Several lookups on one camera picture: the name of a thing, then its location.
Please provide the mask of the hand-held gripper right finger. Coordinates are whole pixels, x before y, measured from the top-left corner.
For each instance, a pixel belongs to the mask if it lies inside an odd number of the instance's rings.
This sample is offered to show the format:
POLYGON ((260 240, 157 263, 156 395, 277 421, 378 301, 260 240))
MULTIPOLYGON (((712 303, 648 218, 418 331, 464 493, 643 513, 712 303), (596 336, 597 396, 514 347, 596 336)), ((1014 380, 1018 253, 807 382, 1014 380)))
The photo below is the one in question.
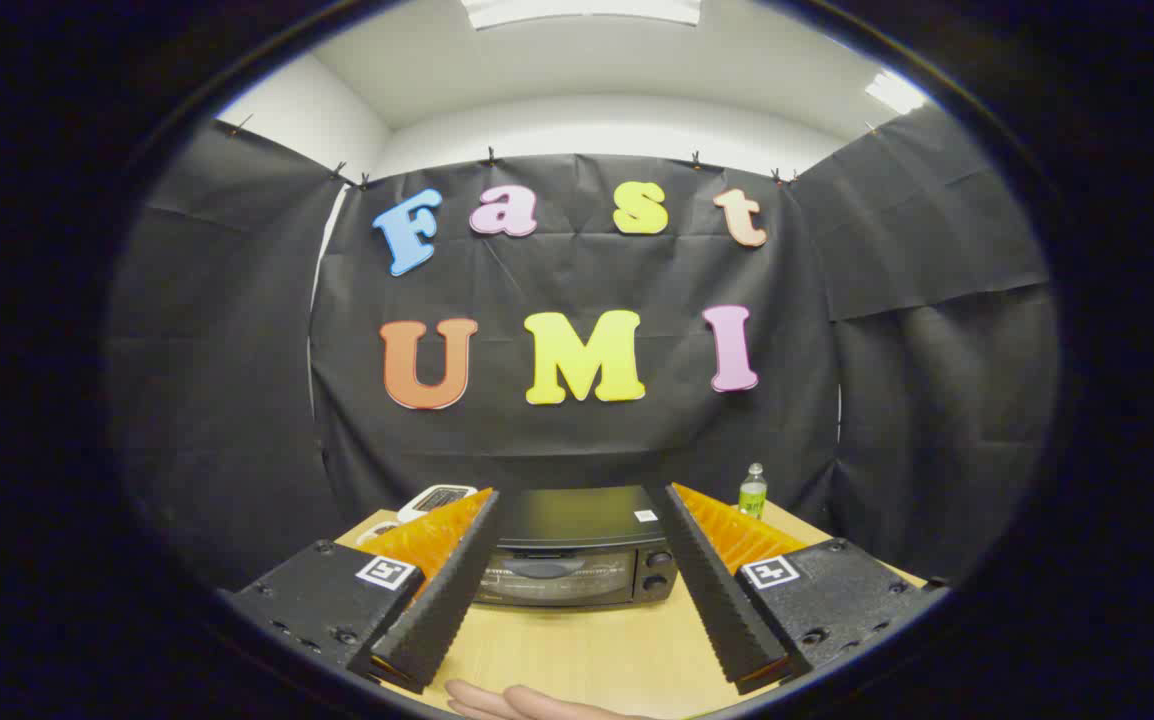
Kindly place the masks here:
POLYGON ((681 483, 647 496, 740 693, 850 660, 949 593, 946 582, 912 582, 848 539, 807 543, 681 483))

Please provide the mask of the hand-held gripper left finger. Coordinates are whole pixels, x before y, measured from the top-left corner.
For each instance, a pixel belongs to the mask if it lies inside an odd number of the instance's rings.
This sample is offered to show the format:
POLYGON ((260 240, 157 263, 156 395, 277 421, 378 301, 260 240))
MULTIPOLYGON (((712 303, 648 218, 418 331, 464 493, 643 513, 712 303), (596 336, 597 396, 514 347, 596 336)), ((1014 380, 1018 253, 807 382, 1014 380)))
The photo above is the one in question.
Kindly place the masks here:
POLYGON ((422 693, 466 618, 500 518, 500 493, 486 488, 365 543, 321 539, 228 603, 312 661, 422 693))

